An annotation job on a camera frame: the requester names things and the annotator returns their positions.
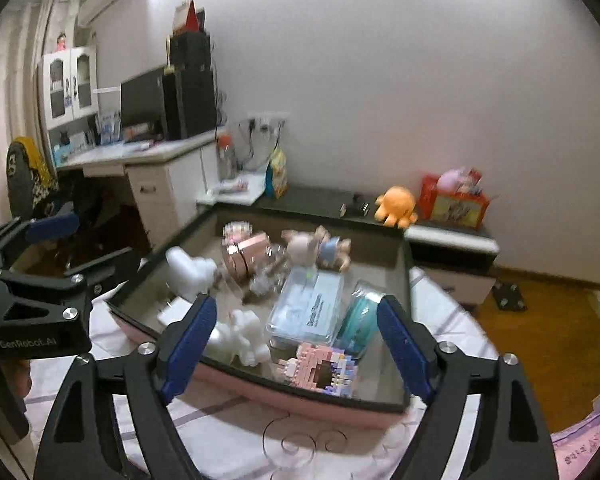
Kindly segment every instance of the wall socket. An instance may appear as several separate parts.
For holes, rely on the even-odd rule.
[[[286,112],[249,112],[248,120],[253,121],[254,132],[262,134],[267,140],[277,135],[286,126],[289,114]]]

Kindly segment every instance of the plastic bottle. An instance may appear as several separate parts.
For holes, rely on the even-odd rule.
[[[218,136],[218,159],[220,180],[235,178],[237,175],[237,162],[234,142],[229,134]]]

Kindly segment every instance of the blue gripper pad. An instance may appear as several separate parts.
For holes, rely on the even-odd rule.
[[[378,304],[378,328],[382,339],[394,358],[405,390],[429,404],[435,393],[429,382],[431,372],[429,362],[418,348],[407,327],[395,313],[391,303],[394,303],[397,308],[402,308],[391,296],[385,296]]]
[[[171,334],[178,331],[182,332],[182,336],[174,345],[167,344],[165,348],[161,348],[158,356],[161,359],[162,350],[170,350],[164,367],[164,383],[160,388],[165,404],[169,404],[173,397],[184,393],[216,325],[217,315],[216,300],[200,294],[184,319],[168,326],[167,330],[170,330]]]
[[[71,212],[36,220],[27,228],[25,240],[30,244],[59,240],[74,234],[80,227],[78,215]]]

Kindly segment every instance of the wooden floor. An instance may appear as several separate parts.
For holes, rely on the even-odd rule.
[[[475,316],[500,353],[516,354],[531,381],[549,431],[592,410],[600,393],[600,318],[588,290],[531,279],[517,283],[526,312],[498,310],[493,297]]]

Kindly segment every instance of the pink blanket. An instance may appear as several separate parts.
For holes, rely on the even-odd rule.
[[[551,436],[560,480],[573,480],[600,447],[600,410]]]

